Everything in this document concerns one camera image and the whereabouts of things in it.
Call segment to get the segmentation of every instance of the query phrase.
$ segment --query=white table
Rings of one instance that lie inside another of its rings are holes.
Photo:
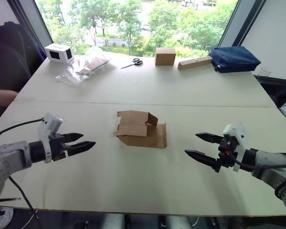
[[[149,111],[167,123],[166,149],[126,146],[112,134],[117,111]],[[91,150],[13,175],[35,208],[174,215],[286,215],[274,190],[250,173],[221,168],[220,173],[191,159],[184,149],[217,156],[218,145],[195,133],[222,134],[241,120],[249,132],[248,148],[286,152],[286,120],[274,108],[205,107],[56,102],[13,102],[0,119],[0,130],[51,112],[63,118],[59,132],[79,132],[96,141]],[[38,124],[0,136],[0,145],[38,140]],[[20,197],[9,182],[2,198]],[[7,203],[27,207],[21,201]]]
[[[155,66],[154,58],[140,57],[142,66],[120,69],[133,57],[110,53],[106,71],[80,87],[58,82],[64,65],[47,59],[17,96],[17,101],[73,102],[99,104],[195,105],[276,107],[250,73],[217,73],[207,65],[178,70]]]

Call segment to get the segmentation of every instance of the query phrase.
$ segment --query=white wall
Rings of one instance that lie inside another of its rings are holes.
[[[242,45],[262,62],[254,74],[286,79],[286,0],[267,0]]]
[[[18,23],[18,20],[6,0],[0,0],[0,25],[7,21]]]

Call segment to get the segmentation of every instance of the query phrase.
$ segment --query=open cardboard box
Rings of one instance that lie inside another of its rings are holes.
[[[128,146],[166,148],[166,124],[149,112],[119,111],[120,124],[114,135]]]

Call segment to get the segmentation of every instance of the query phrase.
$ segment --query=white box with black window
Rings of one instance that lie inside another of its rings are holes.
[[[53,43],[44,49],[50,61],[70,63],[74,59],[71,46]]]

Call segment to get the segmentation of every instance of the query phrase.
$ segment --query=clear plastic bag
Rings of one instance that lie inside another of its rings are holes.
[[[84,56],[75,56],[63,73],[56,76],[56,79],[73,86],[79,86],[95,74],[105,71],[105,64],[109,60],[110,58],[105,55],[102,49],[93,46],[88,49]]]

